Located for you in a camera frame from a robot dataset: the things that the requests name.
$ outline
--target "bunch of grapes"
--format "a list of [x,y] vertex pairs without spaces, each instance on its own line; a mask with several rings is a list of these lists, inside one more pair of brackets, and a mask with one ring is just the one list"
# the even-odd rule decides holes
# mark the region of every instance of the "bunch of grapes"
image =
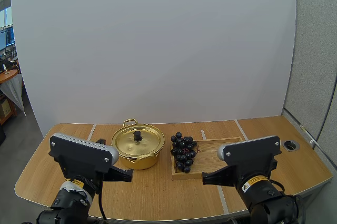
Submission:
[[193,141],[191,136],[182,137],[181,132],[171,136],[171,141],[173,146],[171,154],[175,158],[177,169],[189,173],[194,162],[193,158],[196,156],[196,152],[193,150],[197,145],[196,141]]

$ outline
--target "pot lid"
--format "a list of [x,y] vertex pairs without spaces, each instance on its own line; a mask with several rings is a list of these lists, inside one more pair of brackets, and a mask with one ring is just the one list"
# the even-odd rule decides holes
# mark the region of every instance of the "pot lid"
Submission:
[[123,157],[137,158],[144,154],[157,154],[164,145],[164,134],[152,125],[128,125],[114,134],[111,145]]

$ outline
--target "computer monitor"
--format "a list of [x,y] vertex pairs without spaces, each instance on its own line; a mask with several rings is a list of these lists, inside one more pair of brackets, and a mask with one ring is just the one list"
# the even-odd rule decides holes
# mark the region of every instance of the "computer monitor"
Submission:
[[14,44],[14,32],[13,32],[13,27],[7,28],[6,29],[6,45],[10,46]]
[[6,48],[6,30],[0,31],[0,50]]

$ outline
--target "wooden tray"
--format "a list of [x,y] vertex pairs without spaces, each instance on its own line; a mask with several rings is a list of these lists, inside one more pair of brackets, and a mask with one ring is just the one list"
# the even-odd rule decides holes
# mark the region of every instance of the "wooden tray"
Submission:
[[196,140],[199,152],[194,158],[189,173],[184,173],[175,167],[174,156],[171,155],[172,180],[199,179],[201,172],[214,172],[225,167],[227,164],[217,157],[217,150],[223,144],[243,141],[241,137]]

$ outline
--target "gold pot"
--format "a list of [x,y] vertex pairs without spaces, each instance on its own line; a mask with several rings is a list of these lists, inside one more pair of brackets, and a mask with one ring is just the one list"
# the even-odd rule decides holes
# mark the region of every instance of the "gold pot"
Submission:
[[[134,121],[135,124],[126,125],[130,121]],[[128,119],[112,137],[111,146],[117,149],[125,166],[134,170],[144,170],[158,162],[164,141],[164,134],[158,128]]]

